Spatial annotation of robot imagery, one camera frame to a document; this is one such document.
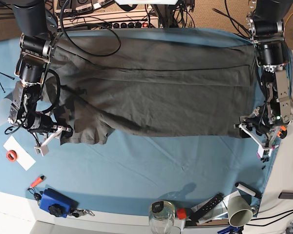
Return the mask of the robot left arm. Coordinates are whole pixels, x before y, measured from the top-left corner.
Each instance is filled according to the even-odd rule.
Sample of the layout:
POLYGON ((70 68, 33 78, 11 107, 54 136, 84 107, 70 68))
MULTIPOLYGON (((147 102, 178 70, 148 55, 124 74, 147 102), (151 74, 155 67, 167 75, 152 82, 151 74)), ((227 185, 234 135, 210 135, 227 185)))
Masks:
POLYGON ((255 48, 258 83, 264 104, 240 118, 240 134, 251 137, 263 150, 274 149, 275 137, 285 137, 293 121, 291 85, 285 70, 290 63, 284 17, 293 0, 251 0, 247 15, 249 40, 255 48))

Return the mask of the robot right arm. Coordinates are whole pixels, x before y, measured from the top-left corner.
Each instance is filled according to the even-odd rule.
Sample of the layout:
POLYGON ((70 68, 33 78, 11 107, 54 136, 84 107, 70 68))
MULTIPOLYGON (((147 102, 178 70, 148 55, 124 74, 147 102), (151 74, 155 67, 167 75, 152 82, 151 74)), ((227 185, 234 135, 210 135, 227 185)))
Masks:
POLYGON ((8 127, 4 133, 11 135, 23 128, 33 137, 45 135, 71 137, 73 129, 67 124, 54 122, 49 113, 58 105, 61 94, 59 75, 50 69, 60 35, 57 18, 45 7, 43 0, 7 0, 11 5, 17 24, 22 32, 20 57, 14 74, 19 77, 13 91, 8 127), (38 112, 37 102, 41 99, 47 75, 56 79, 56 97, 49 108, 38 112))

